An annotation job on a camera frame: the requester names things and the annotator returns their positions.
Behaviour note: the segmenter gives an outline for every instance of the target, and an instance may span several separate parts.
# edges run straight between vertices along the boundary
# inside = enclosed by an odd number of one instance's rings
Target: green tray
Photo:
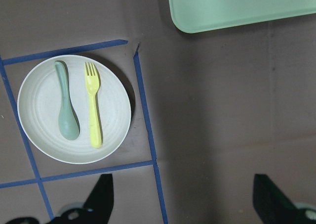
[[[316,13],[316,0],[169,0],[173,23],[186,33]]]

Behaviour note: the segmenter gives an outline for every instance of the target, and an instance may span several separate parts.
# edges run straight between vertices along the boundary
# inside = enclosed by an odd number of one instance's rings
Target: blue tape
[[[150,166],[153,164],[154,164],[153,161],[142,161],[142,162],[120,165],[120,166],[112,166],[112,167],[100,168],[100,169],[89,170],[89,171],[43,177],[41,178],[41,180],[43,182],[47,182],[47,181],[53,181],[53,180],[59,180],[59,179],[69,179],[69,178],[75,178],[75,177],[80,177],[80,176],[88,176],[88,175],[95,175],[95,174],[107,173],[107,172],[112,172],[112,171],[126,170],[126,169],[131,169],[131,168],[136,168],[136,167],[142,167],[142,166]]]
[[[158,199],[159,199],[160,209],[161,209],[161,214],[162,214],[162,220],[164,224],[168,224],[168,217],[167,217],[166,206],[164,204],[160,173],[159,173],[159,168],[156,162],[154,163],[154,173],[155,173],[155,178],[156,178],[156,186],[157,186]]]
[[[20,120],[19,120],[19,117],[18,117],[18,111],[17,111],[17,105],[16,105],[16,102],[15,102],[15,99],[14,99],[14,96],[13,96],[13,92],[12,92],[12,89],[11,89],[8,77],[6,75],[6,71],[4,69],[4,64],[3,64],[3,61],[1,59],[1,57],[0,57],[0,74],[1,74],[6,93],[8,95],[8,98],[9,98],[9,101],[10,101],[10,104],[11,104],[11,107],[12,107],[12,110],[13,110],[13,113],[14,113],[15,120],[16,120],[16,122],[18,124],[18,128],[19,128],[20,134],[22,136],[24,147],[25,147],[26,152],[28,154],[29,161],[31,163],[31,167],[32,167],[34,175],[35,175],[35,179],[33,179],[31,181],[33,182],[35,180],[38,183],[38,186],[39,186],[40,192],[42,194],[42,198],[43,198],[43,201],[45,203],[47,212],[49,214],[49,217],[52,219],[54,217],[54,215],[53,215],[52,209],[50,207],[50,204],[49,204],[48,197],[46,195],[45,189],[44,189],[44,187],[43,187],[43,185],[42,185],[42,183],[40,181],[40,174],[39,174],[38,168],[36,166],[35,159],[34,159],[34,156],[33,156],[33,153],[32,153],[32,150],[31,150],[28,138],[25,135],[25,133],[24,133],[24,131],[22,129],[22,126],[20,124]],[[17,185],[17,184],[24,185],[24,184],[28,184],[28,182],[31,182],[31,181],[27,181],[26,180],[26,181],[24,181],[25,183],[23,183],[23,181],[20,181],[18,183],[13,182],[13,183],[7,184],[6,186],[9,187],[8,185],[13,186],[13,185]]]
[[[1,74],[6,93],[8,95],[8,98],[9,98],[9,101],[10,101],[10,104],[11,104],[11,107],[12,107],[12,110],[13,110],[13,114],[14,114],[15,120],[16,120],[16,122],[18,124],[18,128],[19,128],[20,134],[22,136],[24,147],[25,147],[26,152],[28,154],[28,157],[29,157],[29,160],[30,160],[33,172],[34,172],[34,175],[35,175],[35,177],[37,179],[39,179],[40,178],[40,174],[39,174],[38,168],[36,166],[35,159],[33,157],[28,138],[25,135],[25,133],[24,133],[24,131],[22,129],[22,126],[20,124],[20,120],[19,120],[19,116],[18,116],[18,110],[17,110],[17,105],[16,105],[16,102],[15,102],[15,98],[14,98],[14,95],[13,95],[13,92],[12,92],[12,89],[11,89],[8,77],[6,75],[6,72],[5,72],[5,69],[4,69],[4,66],[3,66],[3,61],[1,60],[1,57],[0,57],[0,74]]]
[[[166,207],[164,204],[164,198],[163,198],[163,192],[162,192],[160,173],[159,173],[159,168],[157,165],[157,155],[156,155],[156,149],[155,149],[155,143],[154,143],[154,136],[153,136],[153,131],[152,131],[152,125],[149,118],[149,112],[148,112],[148,107],[147,107],[143,76],[142,76],[142,71],[140,67],[138,49],[139,49],[139,45],[134,55],[136,78],[137,78],[139,94],[140,94],[140,99],[141,99],[143,113],[144,113],[145,125],[148,132],[148,141],[149,141],[149,147],[150,147],[152,160],[153,160],[154,174],[155,174],[155,179],[156,179],[156,186],[157,186],[157,192],[158,192],[158,199],[160,203],[160,210],[162,214],[162,220],[164,224],[168,224],[167,212],[166,212]]]
[[[147,107],[142,70],[140,68],[140,61],[139,61],[139,55],[138,55],[138,47],[134,55],[134,65],[135,65],[136,78],[137,78],[137,83],[138,83],[138,88],[139,88],[140,100],[142,103],[142,108],[143,108],[143,113],[144,113],[145,125],[148,132],[150,152],[152,155],[152,159],[156,160],[157,155],[156,155],[156,149],[155,149],[155,143],[154,143],[154,136],[153,136],[153,131],[152,131],[152,125],[149,118],[148,107]]]
[[[21,56],[21,57],[14,57],[14,58],[5,59],[2,62],[3,62],[3,65],[10,65],[10,64],[14,64],[14,63],[26,62],[26,61],[31,61],[31,60],[35,60],[35,59],[55,57],[55,56],[60,56],[60,55],[65,55],[65,54],[73,54],[73,53],[78,53],[78,52],[91,51],[91,50],[101,49],[101,48],[105,48],[105,47],[125,45],[127,43],[128,43],[128,41],[126,41],[126,40],[112,40],[112,41],[91,44],[91,45],[70,47],[70,48],[58,49],[58,50],[53,50],[53,51],[30,54],[30,55]]]
[[[9,182],[9,183],[1,183],[0,188],[9,188],[9,187],[15,187],[15,186],[21,186],[21,185],[27,185],[32,183],[37,183],[37,179],[27,179],[22,181],[15,181],[15,182]]]
[[[38,186],[39,186],[39,190],[40,190],[41,196],[42,196],[42,198],[43,198],[45,207],[46,207],[46,209],[47,209],[49,218],[50,218],[51,220],[53,220],[53,219],[54,219],[53,210],[52,210],[52,208],[51,208],[51,206],[50,206],[50,203],[49,203],[49,200],[48,200],[48,197],[47,197],[47,194],[46,194],[44,185],[43,185],[42,182],[39,181],[39,182],[38,182]]]

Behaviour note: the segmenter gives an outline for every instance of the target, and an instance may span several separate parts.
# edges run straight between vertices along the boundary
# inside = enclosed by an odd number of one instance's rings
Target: yellow fork
[[[101,130],[98,110],[96,105],[96,94],[100,88],[98,71],[94,63],[85,63],[85,86],[89,95],[89,126],[91,146],[99,148],[102,144]]]

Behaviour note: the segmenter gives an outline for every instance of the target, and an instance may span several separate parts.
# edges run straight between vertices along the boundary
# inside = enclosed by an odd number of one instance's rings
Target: round plate
[[[58,127],[61,92],[54,67],[56,60],[67,65],[71,102],[79,120],[80,135],[73,141],[65,139]],[[93,62],[100,75],[97,101],[103,143],[98,149],[90,145],[85,62]],[[30,141],[46,155],[71,164],[92,163],[112,154],[125,139],[131,120],[130,102],[119,79],[101,63],[77,55],[53,57],[33,68],[22,83],[17,107]]]

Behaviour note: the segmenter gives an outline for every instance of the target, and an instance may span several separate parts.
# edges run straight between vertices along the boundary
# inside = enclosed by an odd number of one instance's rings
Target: green spoon
[[[59,80],[61,91],[61,106],[58,117],[59,131],[68,140],[75,140],[80,133],[77,116],[71,105],[69,96],[69,85],[66,74],[66,64],[62,61],[55,61],[55,69]]]

